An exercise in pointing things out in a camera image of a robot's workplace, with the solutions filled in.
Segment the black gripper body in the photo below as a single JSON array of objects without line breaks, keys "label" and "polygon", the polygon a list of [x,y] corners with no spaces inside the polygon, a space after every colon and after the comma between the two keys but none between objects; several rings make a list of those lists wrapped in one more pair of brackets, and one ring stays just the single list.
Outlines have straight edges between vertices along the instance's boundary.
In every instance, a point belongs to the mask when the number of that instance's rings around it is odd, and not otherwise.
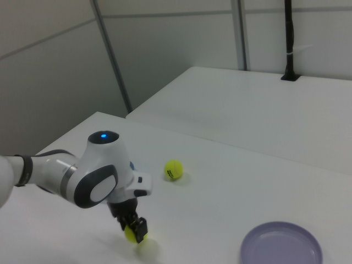
[{"label": "black gripper body", "polygon": [[108,203],[108,208],[114,218],[116,218],[119,222],[122,218],[132,219],[137,217],[137,198],[128,199],[119,203]]}]

